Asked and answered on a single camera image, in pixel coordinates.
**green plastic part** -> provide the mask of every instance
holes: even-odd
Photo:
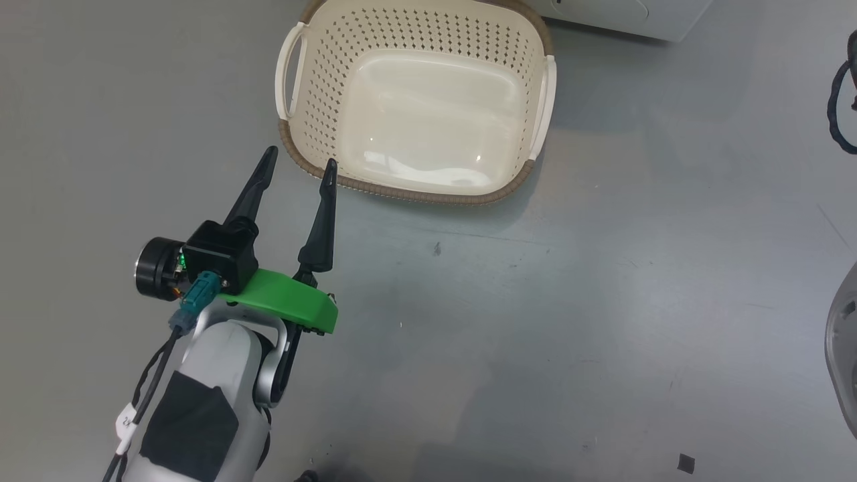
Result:
[[[241,294],[218,296],[322,333],[333,333],[339,314],[339,308],[324,292],[266,269],[257,270]]]

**laundry basket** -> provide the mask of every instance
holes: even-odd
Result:
[[[315,0],[279,54],[279,132],[313,176],[336,159],[347,188],[495,202],[542,150],[552,54],[541,17],[518,0]]]

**floor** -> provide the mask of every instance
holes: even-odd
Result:
[[[225,216],[279,144],[302,6],[0,6],[0,479],[103,473],[168,335],[134,260]],[[853,481],[823,336],[857,158],[824,107],[856,27],[853,0],[717,0],[678,45],[553,25],[554,120],[518,194],[339,192],[337,332],[303,341],[255,480]],[[318,187],[281,159],[256,253],[291,272]]]

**white basket handle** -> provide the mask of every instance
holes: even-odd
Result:
[[[544,75],[542,76],[542,91],[538,96],[536,126],[533,128],[532,145],[530,146],[530,159],[533,160],[542,152],[556,101],[556,61],[552,55],[548,55],[546,60],[547,63],[544,66]]]
[[[306,57],[307,53],[307,42],[304,40],[301,42],[301,53],[297,58],[297,71],[295,73],[295,87],[292,88],[291,91],[291,101],[286,104],[285,103],[285,75],[289,70],[289,59],[291,58],[291,52],[295,50],[295,45],[297,45],[297,41],[302,37],[303,29],[306,28],[307,24],[302,21],[298,22],[294,28],[291,29],[288,35],[285,37],[285,42],[283,42],[283,48],[279,50],[279,58],[277,59],[277,72],[274,76],[274,97],[277,100],[277,113],[279,114],[279,118],[283,120],[289,120],[295,115],[295,108],[297,106],[297,94],[301,91],[301,76],[303,74],[303,58]]]

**gray plastic object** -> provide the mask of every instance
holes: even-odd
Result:
[[[857,437],[857,264],[848,272],[830,306],[824,355],[842,415]]]

